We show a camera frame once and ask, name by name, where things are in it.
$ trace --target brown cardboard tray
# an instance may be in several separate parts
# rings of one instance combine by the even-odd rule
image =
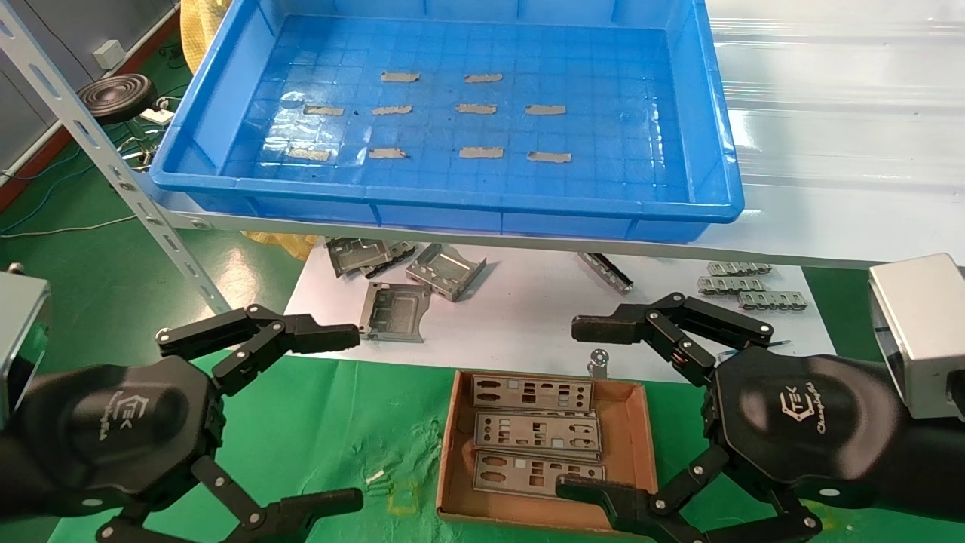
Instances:
[[[447,521],[511,524],[543,529],[617,534],[610,530],[603,511],[594,505],[561,500],[495,494],[473,490],[476,449],[472,405],[473,373],[455,372],[449,419],[442,442],[436,511]],[[520,379],[545,375],[513,375]],[[647,411],[647,394],[637,383],[594,380],[593,407],[602,430],[607,479],[655,492],[656,464]]]

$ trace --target rectangular hole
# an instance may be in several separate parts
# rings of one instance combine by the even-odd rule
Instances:
[[[175,252],[180,252],[180,247],[178,247],[178,244],[171,239],[171,236],[168,236],[167,234],[161,234],[161,236],[164,238],[164,241],[167,242],[168,245],[171,247],[171,250]]]

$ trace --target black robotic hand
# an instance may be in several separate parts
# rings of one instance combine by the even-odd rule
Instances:
[[[188,543],[143,528],[199,482],[238,519],[226,543],[304,541],[321,517],[357,511],[357,489],[261,507],[214,462],[226,423],[224,396],[286,352],[359,344],[354,325],[321,327],[310,315],[250,305],[156,337],[160,361],[41,375],[0,432],[0,521],[73,517],[122,507],[102,543]],[[239,345],[209,377],[189,360]]]
[[[715,367],[684,330],[739,352]],[[576,317],[577,341],[643,341],[705,386],[710,447],[655,494],[562,475],[557,495],[600,505],[614,529],[658,543],[808,541],[821,522],[799,499],[965,522],[965,498],[948,484],[965,477],[965,424],[912,418],[884,364],[776,355],[767,351],[772,333],[762,321],[680,293],[622,304],[608,317]],[[688,524],[680,509],[721,473],[777,516],[708,532]]]

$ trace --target sheet metal part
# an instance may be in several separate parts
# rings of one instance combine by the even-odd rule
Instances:
[[[464,79],[466,83],[495,83],[502,80],[503,75],[501,73],[475,73],[466,75]]]
[[[455,110],[459,113],[474,113],[476,115],[492,115],[496,112],[495,103],[458,103]]]
[[[808,308],[808,301],[799,292],[742,292],[737,295],[737,302],[741,309],[747,310],[803,311]]]
[[[767,264],[757,264],[754,262],[711,262],[707,264],[707,272],[715,277],[746,275],[764,275],[771,273],[771,267]]]
[[[463,147],[459,150],[460,158],[502,158],[502,147]]]
[[[415,250],[408,242],[386,242],[364,238],[331,238],[325,242],[336,277],[391,262],[405,251]]]
[[[592,381],[473,375],[474,407],[588,413],[592,400]]]
[[[610,259],[600,253],[593,252],[578,252],[577,256],[583,262],[587,263],[587,266],[591,270],[596,272],[613,290],[619,292],[620,294],[627,294],[633,290],[633,281],[623,273],[620,268],[610,262]]]
[[[565,474],[606,479],[606,471],[599,464],[479,451],[473,489],[559,500],[556,478]]]
[[[527,115],[564,115],[565,113],[565,105],[543,105],[534,103],[526,106]]]
[[[359,332],[366,339],[423,343],[419,323],[428,311],[431,291],[424,285],[369,284]]]
[[[526,158],[533,162],[554,162],[565,164],[573,160],[570,153],[544,153],[543,151],[530,151]]]
[[[305,104],[302,108],[302,114],[304,115],[326,115],[330,117],[340,117],[345,113],[345,109],[342,107],[331,107],[329,105],[309,105]]]
[[[540,416],[512,411],[479,411],[474,432],[476,448],[536,451],[553,455],[592,453],[600,446],[599,420],[582,416]]]
[[[459,301],[485,268],[485,259],[470,262],[450,245],[431,243],[405,269],[413,281],[427,285],[449,301]]]
[[[372,279],[380,273],[385,272],[389,268],[392,268],[399,262],[412,256],[418,247],[419,246],[415,243],[393,243],[392,246],[389,247],[389,256],[391,257],[391,260],[374,266],[363,266],[359,268],[359,272],[361,272],[367,279]]]
[[[700,277],[697,290],[701,294],[737,294],[742,292],[764,292],[767,290],[760,279],[754,277]]]
[[[407,158],[408,154],[398,147],[373,147],[369,149],[369,158]]]
[[[372,115],[404,115],[406,113],[412,113],[411,105],[389,105],[372,110]]]
[[[606,365],[609,362],[609,353],[603,349],[593,349],[590,353],[590,363],[587,364],[587,373],[594,379],[606,379]]]
[[[417,73],[406,73],[400,71],[384,71],[382,81],[386,83],[413,83],[419,80]]]

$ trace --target blue plastic tray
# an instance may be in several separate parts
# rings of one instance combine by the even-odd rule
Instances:
[[[743,210],[701,0],[235,0],[151,174],[212,212],[416,229],[682,243]]]

